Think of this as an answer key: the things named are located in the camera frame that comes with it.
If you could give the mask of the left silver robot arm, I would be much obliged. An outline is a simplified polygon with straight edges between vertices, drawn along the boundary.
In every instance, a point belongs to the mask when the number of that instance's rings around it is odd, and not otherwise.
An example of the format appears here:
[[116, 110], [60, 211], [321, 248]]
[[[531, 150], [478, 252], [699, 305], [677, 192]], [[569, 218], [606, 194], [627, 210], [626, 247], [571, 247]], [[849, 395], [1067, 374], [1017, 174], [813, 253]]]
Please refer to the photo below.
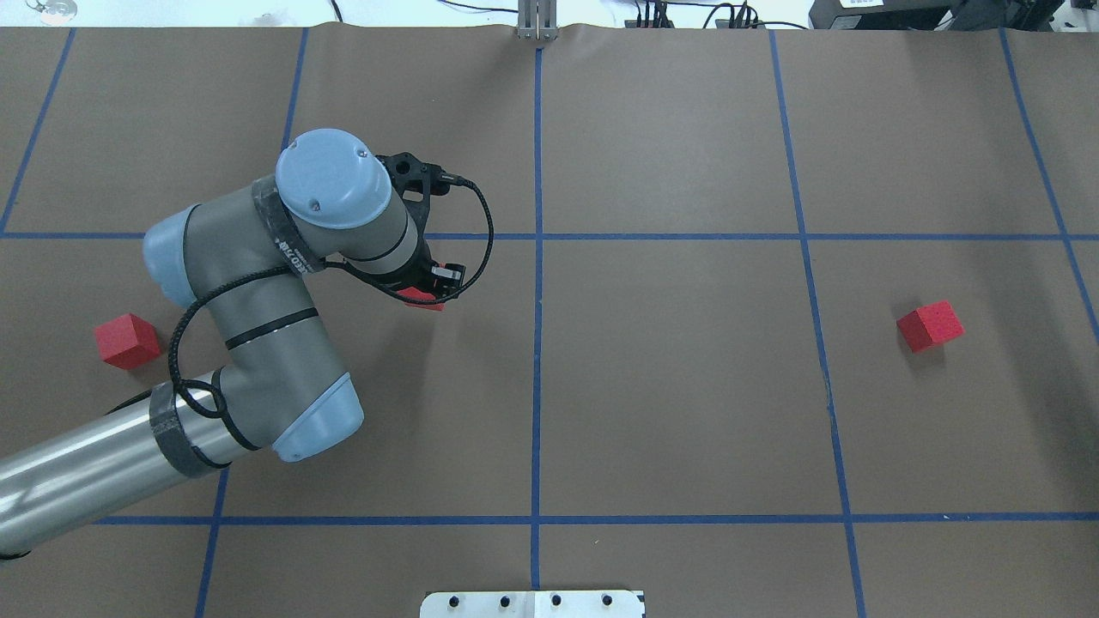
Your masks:
[[184, 309], [168, 379], [86, 426], [3, 460], [3, 562], [269, 446], [298, 462], [364, 420], [306, 286], [345, 271], [408, 306], [470, 288], [432, 258], [429, 200], [477, 186], [346, 130], [290, 137], [274, 172], [149, 228], [143, 260]]

